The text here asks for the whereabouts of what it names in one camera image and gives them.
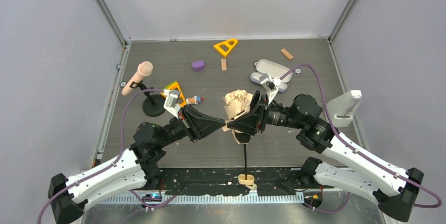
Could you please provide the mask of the beige folding umbrella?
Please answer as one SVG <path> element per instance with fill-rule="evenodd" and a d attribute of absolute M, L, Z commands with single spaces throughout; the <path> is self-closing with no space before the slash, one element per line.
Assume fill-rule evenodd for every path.
<path fill-rule="evenodd" d="M 250 111 L 250 103 L 252 101 L 253 94 L 248 93 L 245 90 L 235 90 L 227 93 L 224 97 L 224 109 L 228 119 L 225 121 L 226 125 L 222 127 L 223 131 L 228 131 L 228 123 L 238 119 L 239 117 L 247 114 Z M 237 176 L 238 183 L 247 187 L 250 190 L 256 190 L 255 177 L 249 175 L 247 172 L 247 166 L 245 170 Z"/>

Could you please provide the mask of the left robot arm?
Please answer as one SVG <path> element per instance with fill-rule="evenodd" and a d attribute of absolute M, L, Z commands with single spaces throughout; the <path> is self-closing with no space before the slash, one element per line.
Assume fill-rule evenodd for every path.
<path fill-rule="evenodd" d="M 223 119 L 200 113 L 187 105 L 168 124 L 141 123 L 134 143 L 113 159 L 76 175 L 56 174 L 48 198 L 56 223 L 72 223 L 86 210 L 124 191 L 154 187 L 161 180 L 158 161 L 164 147 L 183 138 L 201 140 L 226 125 Z"/>

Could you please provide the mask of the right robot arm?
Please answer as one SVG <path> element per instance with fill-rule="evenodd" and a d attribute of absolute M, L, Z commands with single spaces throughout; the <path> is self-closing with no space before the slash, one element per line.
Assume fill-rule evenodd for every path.
<path fill-rule="evenodd" d="M 238 142 L 247 143 L 267 125 L 298 129 L 296 138 L 305 148 L 349 167 L 340 171 L 320 159 L 308 158 L 301 171 L 310 183 L 351 192 L 395 220 L 409 220 L 423 172 L 390 164 L 357 145 L 320 117 L 322 108 L 312 96 L 300 94 L 284 107 L 260 92 L 236 90 L 228 93 L 224 102 L 227 126 Z"/>

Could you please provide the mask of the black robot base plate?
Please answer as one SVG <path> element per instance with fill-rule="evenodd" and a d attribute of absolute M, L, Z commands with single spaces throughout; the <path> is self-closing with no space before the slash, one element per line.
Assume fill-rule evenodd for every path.
<path fill-rule="evenodd" d="M 162 191 L 173 196 L 245 196 L 250 190 L 238 182 L 243 168 L 163 168 L 161 176 L 139 190 Z M 252 167 L 257 193 L 260 196 L 286 196 L 295 192 L 330 189 L 311 182 L 293 167 Z"/>

